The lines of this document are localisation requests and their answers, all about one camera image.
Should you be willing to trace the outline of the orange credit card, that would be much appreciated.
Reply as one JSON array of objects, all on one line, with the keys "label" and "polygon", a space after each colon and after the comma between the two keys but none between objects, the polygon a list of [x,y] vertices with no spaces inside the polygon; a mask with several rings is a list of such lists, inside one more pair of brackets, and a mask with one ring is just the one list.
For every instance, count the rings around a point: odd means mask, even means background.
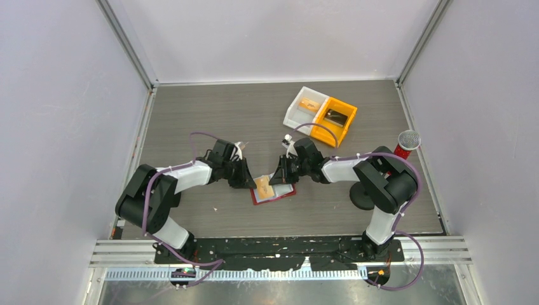
[{"label": "orange credit card", "polygon": [[275,192],[269,184],[270,178],[268,175],[263,175],[254,180],[256,183],[256,194],[258,201],[265,201],[274,197]]}]

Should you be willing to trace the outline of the red card holder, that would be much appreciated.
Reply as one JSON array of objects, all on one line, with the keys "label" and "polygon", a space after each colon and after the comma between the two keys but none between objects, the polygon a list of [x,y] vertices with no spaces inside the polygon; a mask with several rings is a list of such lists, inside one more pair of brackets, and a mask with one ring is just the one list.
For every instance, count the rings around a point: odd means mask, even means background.
[{"label": "red card holder", "polygon": [[269,203],[296,194],[294,184],[270,185],[269,182],[272,177],[273,174],[270,174],[254,179],[256,187],[250,190],[253,205]]}]

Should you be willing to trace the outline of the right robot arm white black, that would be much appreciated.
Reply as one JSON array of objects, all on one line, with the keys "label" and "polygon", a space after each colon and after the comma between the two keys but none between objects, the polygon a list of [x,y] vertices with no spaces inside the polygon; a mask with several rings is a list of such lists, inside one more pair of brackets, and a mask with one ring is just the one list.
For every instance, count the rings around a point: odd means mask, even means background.
[{"label": "right robot arm white black", "polygon": [[350,201],[361,210],[372,211],[362,233],[362,252],[372,261],[385,256],[402,214],[422,189],[419,171],[385,146],[339,157],[324,156],[308,138],[284,144],[287,152],[280,156],[268,184],[295,184],[304,176],[321,184],[352,182]]}]

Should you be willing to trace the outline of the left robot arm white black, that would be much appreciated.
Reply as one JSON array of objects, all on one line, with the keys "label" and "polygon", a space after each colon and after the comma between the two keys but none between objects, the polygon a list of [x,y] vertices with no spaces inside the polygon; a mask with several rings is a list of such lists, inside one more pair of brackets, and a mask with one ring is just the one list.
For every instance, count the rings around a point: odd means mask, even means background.
[{"label": "left robot arm white black", "polygon": [[226,180],[233,189],[253,189],[256,184],[243,157],[243,142],[216,140],[203,157],[178,166],[139,166],[115,206],[116,215],[169,245],[170,254],[187,263],[195,253],[194,234],[170,216],[187,189]]}]

